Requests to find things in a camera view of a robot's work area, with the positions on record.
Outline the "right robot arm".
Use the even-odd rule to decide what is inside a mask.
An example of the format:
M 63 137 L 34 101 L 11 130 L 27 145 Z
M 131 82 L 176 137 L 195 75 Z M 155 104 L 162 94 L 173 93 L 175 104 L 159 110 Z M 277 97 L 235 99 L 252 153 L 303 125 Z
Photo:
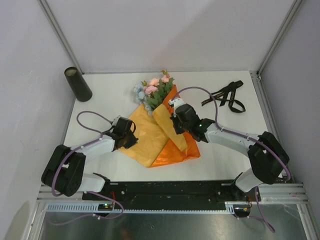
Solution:
M 240 173 L 230 188 L 235 200 L 242 201 L 260 184 L 274 184 L 282 171 L 288 171 L 290 158 L 272 133 L 256 135 L 218 126 L 215 120 L 199 118 L 181 98 L 170 100 L 169 106 L 173 108 L 170 119 L 178 135 L 189 133 L 197 142 L 218 144 L 248 157 L 250 168 Z

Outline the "black ribbon gold lettering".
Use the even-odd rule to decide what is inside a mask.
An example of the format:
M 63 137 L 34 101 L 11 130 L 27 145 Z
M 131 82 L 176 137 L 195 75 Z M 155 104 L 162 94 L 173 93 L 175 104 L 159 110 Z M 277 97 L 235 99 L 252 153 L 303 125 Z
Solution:
M 216 101 L 220 102 L 220 107 L 228 103 L 228 108 L 231 112 L 241 114 L 246 112 L 246 108 L 241 101 L 236 99 L 236 91 L 243 85 L 244 83 L 241 80 L 232 81 L 227 86 L 211 94 Z

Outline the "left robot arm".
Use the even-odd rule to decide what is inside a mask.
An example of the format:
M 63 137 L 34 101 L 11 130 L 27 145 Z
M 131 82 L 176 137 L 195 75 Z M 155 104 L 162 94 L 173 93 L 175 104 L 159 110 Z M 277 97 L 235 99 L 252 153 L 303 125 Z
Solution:
M 110 196 L 110 180 L 99 173 L 84 173 L 85 165 L 100 156 L 118 149 L 129 149 L 138 142 L 135 137 L 136 124 L 125 117 L 117 117 L 111 128 L 99 137 L 76 147 L 58 145 L 44 169 L 41 182 L 51 187 L 58 197 L 71 197 L 77 192 L 93 192 L 100 200 Z

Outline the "artificial flower bunch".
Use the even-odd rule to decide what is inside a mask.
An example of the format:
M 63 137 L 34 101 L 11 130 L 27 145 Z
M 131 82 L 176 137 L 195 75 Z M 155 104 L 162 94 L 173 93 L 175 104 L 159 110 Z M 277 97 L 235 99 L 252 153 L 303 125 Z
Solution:
M 133 88 L 135 101 L 143 105 L 150 116 L 156 108 L 167 103 L 167 99 L 172 98 L 177 92 L 175 79 L 170 73 L 167 70 L 162 70 L 161 73 L 161 77 L 141 81 Z

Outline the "orange wrapping paper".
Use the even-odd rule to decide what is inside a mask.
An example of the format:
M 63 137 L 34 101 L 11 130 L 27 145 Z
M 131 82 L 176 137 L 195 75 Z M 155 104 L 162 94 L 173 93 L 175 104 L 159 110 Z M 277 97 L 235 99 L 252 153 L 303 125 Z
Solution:
M 122 147 L 120 151 L 144 167 L 176 164 L 201 156 L 196 141 L 187 132 L 177 136 L 186 143 L 185 149 L 180 150 L 143 104 L 136 108 L 129 119 L 136 125 L 134 135 L 138 141 L 128 149 Z

